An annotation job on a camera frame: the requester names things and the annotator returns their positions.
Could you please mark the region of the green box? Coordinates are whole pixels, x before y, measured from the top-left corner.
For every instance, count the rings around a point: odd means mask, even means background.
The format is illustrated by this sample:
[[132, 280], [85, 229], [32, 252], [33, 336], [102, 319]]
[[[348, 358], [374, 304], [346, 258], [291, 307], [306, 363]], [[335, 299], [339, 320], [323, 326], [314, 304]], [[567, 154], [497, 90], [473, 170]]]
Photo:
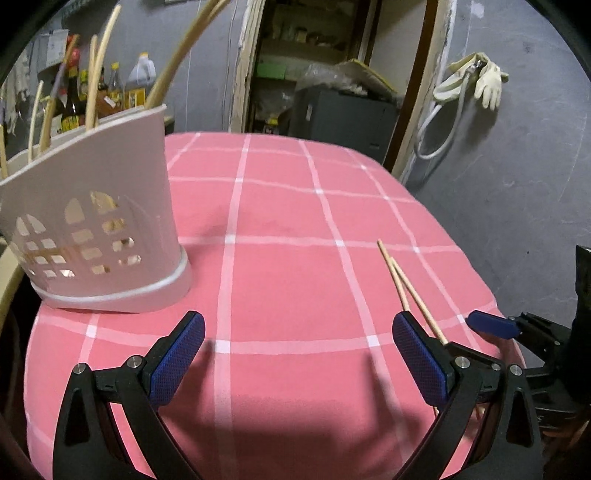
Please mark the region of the green box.
[[259, 62], [256, 65], [256, 77], [271, 80], [286, 80], [287, 66], [280, 63]]

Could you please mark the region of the thin pale bamboo chopstick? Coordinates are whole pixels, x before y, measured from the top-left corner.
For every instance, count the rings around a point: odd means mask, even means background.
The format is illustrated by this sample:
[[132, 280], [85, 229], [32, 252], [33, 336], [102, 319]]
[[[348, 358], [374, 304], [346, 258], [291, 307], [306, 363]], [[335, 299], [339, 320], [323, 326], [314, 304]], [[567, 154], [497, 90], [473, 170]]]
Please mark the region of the thin pale bamboo chopstick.
[[28, 143], [27, 143], [27, 163], [32, 163], [34, 159], [34, 134], [35, 134], [35, 125], [36, 125], [36, 117], [38, 106], [41, 99], [41, 94], [43, 91], [44, 82], [43, 80], [39, 80], [37, 85], [37, 90], [33, 102], [31, 118], [30, 118], [30, 125], [29, 125], [29, 134], [28, 134]]

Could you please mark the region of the clear plastic oil jug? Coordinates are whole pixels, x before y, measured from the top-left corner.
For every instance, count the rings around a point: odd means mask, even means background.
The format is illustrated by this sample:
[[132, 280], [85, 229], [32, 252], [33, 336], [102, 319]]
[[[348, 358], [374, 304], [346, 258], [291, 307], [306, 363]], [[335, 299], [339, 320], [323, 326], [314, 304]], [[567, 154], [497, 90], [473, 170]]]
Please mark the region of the clear plastic oil jug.
[[132, 109], [144, 105], [156, 79], [154, 63], [142, 52], [125, 83], [124, 106]]

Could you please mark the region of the white perforated utensil holder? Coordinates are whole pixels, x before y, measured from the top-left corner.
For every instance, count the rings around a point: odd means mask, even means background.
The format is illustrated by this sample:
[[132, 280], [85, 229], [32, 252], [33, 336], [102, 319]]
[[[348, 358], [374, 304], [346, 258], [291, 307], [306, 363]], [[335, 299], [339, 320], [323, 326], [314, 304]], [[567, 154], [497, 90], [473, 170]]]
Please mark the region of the white perforated utensil holder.
[[138, 107], [25, 151], [1, 178], [1, 233], [61, 309], [141, 313], [178, 302], [190, 265], [173, 218], [165, 106]]

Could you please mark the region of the purple banded chopstick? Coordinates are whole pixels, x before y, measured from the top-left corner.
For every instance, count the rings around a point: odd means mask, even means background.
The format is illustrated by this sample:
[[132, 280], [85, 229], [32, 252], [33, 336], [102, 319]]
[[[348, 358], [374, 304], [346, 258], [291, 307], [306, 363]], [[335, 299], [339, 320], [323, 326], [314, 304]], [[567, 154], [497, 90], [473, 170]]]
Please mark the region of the purple banded chopstick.
[[56, 103], [58, 98], [58, 93], [60, 90], [61, 83], [63, 81], [63, 77], [66, 71], [66, 67], [70, 61], [71, 55], [73, 50], [77, 46], [79, 39], [78, 34], [74, 34], [67, 44], [67, 48], [63, 57], [63, 60], [60, 63], [58, 72], [55, 77], [55, 81], [49, 96], [49, 101], [47, 102], [47, 108], [44, 114], [42, 129], [40, 132], [40, 140], [39, 140], [39, 152], [45, 152], [50, 146], [50, 139], [51, 139], [51, 124], [52, 119], [54, 117], [54, 113], [56, 110]]

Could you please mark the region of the dark grey cabinet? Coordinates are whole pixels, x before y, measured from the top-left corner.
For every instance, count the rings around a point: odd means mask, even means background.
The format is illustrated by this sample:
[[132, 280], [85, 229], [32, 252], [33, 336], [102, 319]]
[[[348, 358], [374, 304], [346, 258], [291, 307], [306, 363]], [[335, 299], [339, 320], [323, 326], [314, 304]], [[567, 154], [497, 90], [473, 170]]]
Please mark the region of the dark grey cabinet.
[[382, 164], [398, 116], [391, 102], [315, 86], [295, 94], [287, 135], [348, 147]]

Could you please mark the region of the thick brown wooden chopstick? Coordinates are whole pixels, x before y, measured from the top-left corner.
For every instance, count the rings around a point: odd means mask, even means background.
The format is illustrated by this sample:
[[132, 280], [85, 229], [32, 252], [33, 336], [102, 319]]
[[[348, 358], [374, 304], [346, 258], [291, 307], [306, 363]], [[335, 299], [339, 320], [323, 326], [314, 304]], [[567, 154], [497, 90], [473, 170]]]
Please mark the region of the thick brown wooden chopstick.
[[144, 104], [145, 109], [156, 108], [163, 103], [170, 84], [184, 58], [190, 53], [191, 48], [201, 35], [204, 34], [207, 27], [211, 25], [213, 20], [221, 14], [221, 11], [229, 3], [229, 0], [211, 0], [200, 10], [177, 45], [165, 68], [156, 79]]

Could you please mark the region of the pink checked tablecloth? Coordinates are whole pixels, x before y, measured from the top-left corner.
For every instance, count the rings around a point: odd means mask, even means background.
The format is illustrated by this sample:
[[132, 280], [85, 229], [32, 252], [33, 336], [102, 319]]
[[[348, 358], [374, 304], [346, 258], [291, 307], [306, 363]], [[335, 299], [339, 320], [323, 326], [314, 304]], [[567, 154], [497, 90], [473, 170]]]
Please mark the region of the pink checked tablecloth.
[[394, 345], [402, 266], [448, 339], [500, 357], [465, 323], [496, 300], [431, 213], [376, 161], [287, 137], [166, 140], [173, 213], [192, 287], [142, 315], [42, 307], [24, 382], [29, 453], [45, 477], [72, 367], [117, 367], [183, 315], [206, 339], [160, 413], [207, 479], [390, 479], [431, 426]]

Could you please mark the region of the dark soy sauce bottle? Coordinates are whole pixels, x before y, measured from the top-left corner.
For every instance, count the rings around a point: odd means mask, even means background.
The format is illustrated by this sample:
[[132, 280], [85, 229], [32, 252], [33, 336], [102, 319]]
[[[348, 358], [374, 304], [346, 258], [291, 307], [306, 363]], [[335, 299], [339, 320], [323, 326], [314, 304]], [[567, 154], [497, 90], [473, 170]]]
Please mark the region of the dark soy sauce bottle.
[[67, 95], [61, 116], [61, 131], [63, 133], [74, 130], [84, 124], [85, 110], [78, 93], [79, 52], [73, 50], [67, 64]]

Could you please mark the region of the white rubber glove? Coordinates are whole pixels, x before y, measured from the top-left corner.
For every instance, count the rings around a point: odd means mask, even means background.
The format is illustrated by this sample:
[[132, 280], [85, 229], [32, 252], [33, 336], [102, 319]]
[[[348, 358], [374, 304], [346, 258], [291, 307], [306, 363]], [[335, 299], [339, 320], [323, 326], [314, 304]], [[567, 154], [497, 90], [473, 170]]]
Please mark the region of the white rubber glove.
[[474, 98], [482, 103], [484, 109], [496, 111], [501, 103], [503, 84], [508, 80], [508, 73], [496, 63], [488, 62], [476, 82]]

